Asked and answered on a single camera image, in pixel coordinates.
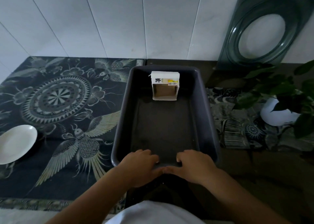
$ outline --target potted plant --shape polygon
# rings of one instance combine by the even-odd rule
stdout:
[[[294,75],[302,75],[314,67],[314,60],[300,65]],[[244,77],[246,84],[243,93],[237,97],[233,109],[253,106],[262,98],[268,99],[261,110],[261,118],[268,124],[280,126],[293,124],[296,138],[314,131],[314,79],[302,82],[296,88],[293,76],[274,75],[277,67],[260,64],[257,70]]]

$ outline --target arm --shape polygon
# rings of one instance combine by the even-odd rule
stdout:
[[[102,223],[128,189],[143,186],[163,173],[162,168],[152,170],[159,157],[150,154],[150,150],[138,150],[125,156],[117,167],[46,224]]]
[[[208,155],[188,150],[178,153],[177,161],[182,162],[182,167],[168,166],[164,172],[207,188],[225,206],[235,223],[290,223],[218,169]]]

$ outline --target hand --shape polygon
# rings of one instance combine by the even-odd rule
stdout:
[[[130,186],[143,186],[163,174],[163,167],[152,170],[159,162],[158,155],[151,155],[150,150],[131,152],[116,167],[129,178]]]
[[[185,180],[203,185],[218,168],[209,155],[194,150],[186,150],[177,154],[177,162],[182,167],[167,166],[164,173],[174,174]]]

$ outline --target right hand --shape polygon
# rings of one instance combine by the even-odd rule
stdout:
[[[188,182],[203,185],[217,170],[209,155],[194,150],[185,150],[177,154],[177,162],[182,167],[167,166],[163,172],[184,178]]]

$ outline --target white flower pot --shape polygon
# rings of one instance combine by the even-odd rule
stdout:
[[[261,118],[271,126],[282,126],[292,124],[300,116],[299,113],[291,112],[289,109],[273,111],[279,101],[276,98],[269,98],[261,110]]]

